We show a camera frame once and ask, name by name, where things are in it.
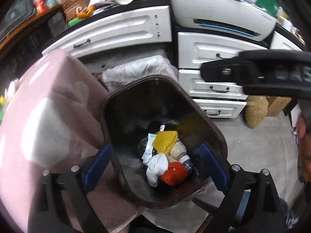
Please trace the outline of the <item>dark brown trash bin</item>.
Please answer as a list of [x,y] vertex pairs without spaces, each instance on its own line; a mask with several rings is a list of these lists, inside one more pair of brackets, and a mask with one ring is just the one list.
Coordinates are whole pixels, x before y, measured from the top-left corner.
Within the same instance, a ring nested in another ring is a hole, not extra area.
[[[101,108],[101,125],[112,146],[112,164],[121,187],[139,206],[164,209],[174,206],[206,187],[211,178],[205,152],[227,158],[226,140],[213,121],[182,87],[167,76],[147,76],[111,93]],[[144,145],[173,156],[181,142],[192,169],[177,185],[158,179],[156,187],[147,181],[142,161]]]

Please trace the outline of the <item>wooden counter shelf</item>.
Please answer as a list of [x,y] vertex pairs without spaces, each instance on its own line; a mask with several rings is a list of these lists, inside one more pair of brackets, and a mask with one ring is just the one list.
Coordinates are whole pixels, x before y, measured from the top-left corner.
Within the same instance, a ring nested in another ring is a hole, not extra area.
[[35,15],[25,21],[1,41],[1,53],[4,52],[4,50],[7,48],[10,48],[10,45],[15,42],[16,39],[23,38],[28,33],[31,33],[58,12],[63,12],[62,5],[55,5],[51,9],[48,9],[41,14]]

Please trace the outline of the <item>pink polka dot tablecloth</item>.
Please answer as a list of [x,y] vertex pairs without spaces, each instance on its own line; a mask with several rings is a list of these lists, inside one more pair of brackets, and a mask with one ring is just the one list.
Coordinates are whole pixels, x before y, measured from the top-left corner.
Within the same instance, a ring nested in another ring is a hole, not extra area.
[[64,50],[41,57],[21,77],[1,123],[1,201],[27,232],[42,173],[64,173],[106,143],[100,108],[107,90]]

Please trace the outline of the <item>white drawer cabinet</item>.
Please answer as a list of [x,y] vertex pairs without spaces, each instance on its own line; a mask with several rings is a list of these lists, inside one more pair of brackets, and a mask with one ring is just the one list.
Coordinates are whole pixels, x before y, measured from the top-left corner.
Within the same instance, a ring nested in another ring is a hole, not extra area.
[[236,56],[243,50],[305,51],[292,33],[276,25],[263,41],[251,41],[215,30],[177,26],[168,5],[103,13],[70,27],[47,43],[43,54],[62,49],[81,59],[92,73],[131,60],[161,55],[177,68],[184,90],[212,118],[236,118],[247,96],[233,83],[206,83],[199,75],[202,63]]

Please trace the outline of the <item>cardboard box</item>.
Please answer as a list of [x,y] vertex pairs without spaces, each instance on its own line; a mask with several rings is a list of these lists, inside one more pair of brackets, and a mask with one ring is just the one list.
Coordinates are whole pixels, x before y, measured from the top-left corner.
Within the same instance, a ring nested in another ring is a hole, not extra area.
[[267,96],[267,117],[276,117],[292,100],[290,97]]

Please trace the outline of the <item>white fluffy stool cushion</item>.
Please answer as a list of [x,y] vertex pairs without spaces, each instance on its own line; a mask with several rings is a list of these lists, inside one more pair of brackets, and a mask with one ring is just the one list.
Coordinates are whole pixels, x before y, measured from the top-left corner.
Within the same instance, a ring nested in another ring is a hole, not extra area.
[[102,82],[109,92],[151,75],[165,75],[178,81],[178,69],[167,58],[155,55],[128,62],[102,72]]

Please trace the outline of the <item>tan burlap sack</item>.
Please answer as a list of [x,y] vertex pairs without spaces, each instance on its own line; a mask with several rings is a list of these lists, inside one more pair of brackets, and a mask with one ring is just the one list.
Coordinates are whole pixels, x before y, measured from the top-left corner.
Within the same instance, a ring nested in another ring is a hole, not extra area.
[[248,96],[245,120],[249,127],[257,127],[267,115],[268,101],[265,96]]

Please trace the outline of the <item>red tin can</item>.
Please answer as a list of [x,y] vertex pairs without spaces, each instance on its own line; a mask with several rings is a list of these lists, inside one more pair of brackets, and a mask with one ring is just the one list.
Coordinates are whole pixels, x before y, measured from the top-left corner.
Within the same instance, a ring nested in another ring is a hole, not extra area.
[[37,14],[42,14],[43,12],[47,11],[45,0],[35,0],[34,6],[36,8]]

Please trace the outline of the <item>orange green peeler tool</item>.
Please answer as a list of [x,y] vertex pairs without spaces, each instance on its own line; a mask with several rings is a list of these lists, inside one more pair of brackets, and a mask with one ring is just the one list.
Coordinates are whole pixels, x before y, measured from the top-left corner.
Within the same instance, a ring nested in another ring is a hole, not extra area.
[[76,17],[74,17],[74,19],[71,19],[69,22],[68,22],[68,27],[73,27],[74,25],[76,25],[77,23],[87,19],[87,18],[90,18],[92,15],[93,15],[93,12],[95,11],[95,6],[94,5],[91,5],[89,7],[86,7],[84,9],[82,9],[81,11],[79,11],[77,14],[76,14]]

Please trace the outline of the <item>white tissue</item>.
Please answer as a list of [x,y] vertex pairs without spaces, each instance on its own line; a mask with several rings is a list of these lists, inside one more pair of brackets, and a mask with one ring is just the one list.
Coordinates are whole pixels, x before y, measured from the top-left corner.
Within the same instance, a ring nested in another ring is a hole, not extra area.
[[19,82],[19,79],[17,78],[11,81],[8,88],[5,89],[5,94],[4,94],[5,104],[8,104],[11,101],[11,99],[17,92],[19,84],[20,82]]
[[158,153],[147,163],[146,176],[151,187],[157,187],[158,178],[168,170],[168,160],[165,154]]

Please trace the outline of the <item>small white drink bottle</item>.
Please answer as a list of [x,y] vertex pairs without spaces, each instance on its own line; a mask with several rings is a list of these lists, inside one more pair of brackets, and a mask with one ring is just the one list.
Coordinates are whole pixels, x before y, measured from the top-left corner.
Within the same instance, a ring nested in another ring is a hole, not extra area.
[[187,149],[180,139],[177,139],[170,153],[167,156],[169,163],[179,162],[181,164],[190,163],[190,157],[187,154]]

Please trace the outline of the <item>yellow foam fruit net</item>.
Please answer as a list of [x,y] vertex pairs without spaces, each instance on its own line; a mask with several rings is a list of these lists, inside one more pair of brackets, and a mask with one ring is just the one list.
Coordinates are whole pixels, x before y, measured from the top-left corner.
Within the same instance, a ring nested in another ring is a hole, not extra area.
[[153,141],[153,147],[156,152],[168,155],[171,148],[178,139],[178,132],[174,130],[169,131],[159,131],[156,134],[156,138]]

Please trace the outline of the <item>white printer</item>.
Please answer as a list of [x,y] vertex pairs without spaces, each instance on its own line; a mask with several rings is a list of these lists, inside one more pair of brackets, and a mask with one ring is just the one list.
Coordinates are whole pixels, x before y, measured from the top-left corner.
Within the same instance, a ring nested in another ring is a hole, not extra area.
[[170,0],[176,22],[183,27],[217,30],[262,41],[276,26],[267,12],[242,0]]

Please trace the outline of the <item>orange foam fruit net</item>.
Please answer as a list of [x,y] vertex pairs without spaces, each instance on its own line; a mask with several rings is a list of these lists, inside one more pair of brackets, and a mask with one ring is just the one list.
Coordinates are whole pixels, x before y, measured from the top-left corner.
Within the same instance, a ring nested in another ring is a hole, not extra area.
[[176,186],[183,182],[188,176],[186,167],[180,162],[171,162],[168,170],[159,178],[169,186]]

